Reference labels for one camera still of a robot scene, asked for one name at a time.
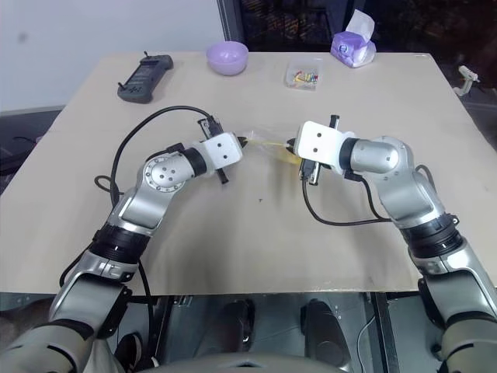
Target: beige table surface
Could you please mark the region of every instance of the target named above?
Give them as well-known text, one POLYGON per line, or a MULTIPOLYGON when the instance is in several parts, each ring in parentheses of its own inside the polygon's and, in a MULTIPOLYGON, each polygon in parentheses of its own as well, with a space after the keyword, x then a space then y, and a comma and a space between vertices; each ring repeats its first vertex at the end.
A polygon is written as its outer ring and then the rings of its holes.
MULTIPOLYGON (((104 58, 56 119, 0 200, 0 291, 54 293, 68 263, 109 214, 109 196, 93 185, 108 174, 126 133, 148 114, 194 105, 238 135, 284 141, 306 120, 331 113, 360 137, 388 134, 412 147, 433 171, 449 212, 493 281, 497 154, 481 136, 429 55, 378 54, 350 69, 328 54, 316 92, 283 85, 296 54, 252 53, 235 77, 212 72, 201 53, 172 53, 168 72, 147 105, 116 95, 141 54, 104 58)), ((156 119, 123 154, 117 181, 134 184, 144 159, 177 141, 202 138, 195 113, 156 119)), ((190 182, 175 197, 142 257, 152 293, 407 291, 418 274, 393 225, 332 228, 304 206, 297 167, 273 152, 245 148, 244 159, 217 177, 190 182)), ((315 209, 338 221, 369 218, 360 185, 329 173, 309 188, 315 209)), ((142 292, 139 276, 130 283, 142 292)))

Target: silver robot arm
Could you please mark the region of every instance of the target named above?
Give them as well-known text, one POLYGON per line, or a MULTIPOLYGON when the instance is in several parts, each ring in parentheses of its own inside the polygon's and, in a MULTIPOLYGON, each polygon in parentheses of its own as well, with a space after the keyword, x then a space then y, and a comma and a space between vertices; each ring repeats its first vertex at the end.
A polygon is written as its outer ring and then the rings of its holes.
POLYGON ((57 294, 49 323, 2 352, 2 371, 82 372, 93 340, 112 335, 119 325, 131 296, 124 283, 136 272, 171 199, 188 180, 241 159, 238 139, 225 132, 147 160, 136 186, 120 199, 57 294))
POLYGON ((415 170, 410 147, 382 136, 356 138, 314 122, 301 126, 294 152, 333 172, 362 173, 374 183, 422 275, 420 295, 428 316, 446 332, 448 371, 493 371, 497 356, 497 292, 469 242, 456 229, 429 181, 415 170))

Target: cable connector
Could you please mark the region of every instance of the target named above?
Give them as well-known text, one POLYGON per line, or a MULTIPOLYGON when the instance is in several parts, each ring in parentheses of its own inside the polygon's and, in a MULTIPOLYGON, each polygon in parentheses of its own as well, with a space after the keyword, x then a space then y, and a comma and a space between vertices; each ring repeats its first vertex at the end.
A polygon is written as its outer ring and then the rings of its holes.
POLYGON ((361 175, 357 175, 356 173, 350 170, 345 171, 343 178, 347 180, 360 181, 360 182, 364 180, 364 178, 361 175))

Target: remote control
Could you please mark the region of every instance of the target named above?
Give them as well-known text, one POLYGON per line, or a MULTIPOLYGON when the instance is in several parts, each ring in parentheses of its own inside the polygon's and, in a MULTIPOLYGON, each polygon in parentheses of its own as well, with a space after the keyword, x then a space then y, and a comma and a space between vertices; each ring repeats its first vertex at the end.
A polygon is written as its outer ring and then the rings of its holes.
POLYGON ((152 92, 166 71, 172 68, 172 58, 168 54, 149 56, 140 60, 140 65, 124 84, 117 83, 117 95, 130 103, 150 103, 152 92))

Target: plastic case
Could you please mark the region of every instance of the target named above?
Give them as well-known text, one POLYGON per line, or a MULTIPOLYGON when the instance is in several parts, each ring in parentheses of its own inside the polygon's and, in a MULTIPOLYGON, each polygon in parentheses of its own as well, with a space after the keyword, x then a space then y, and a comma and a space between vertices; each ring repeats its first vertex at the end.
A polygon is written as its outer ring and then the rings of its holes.
POLYGON ((290 88, 315 91, 322 79, 322 58, 301 57, 290 61, 285 74, 285 85, 290 88))

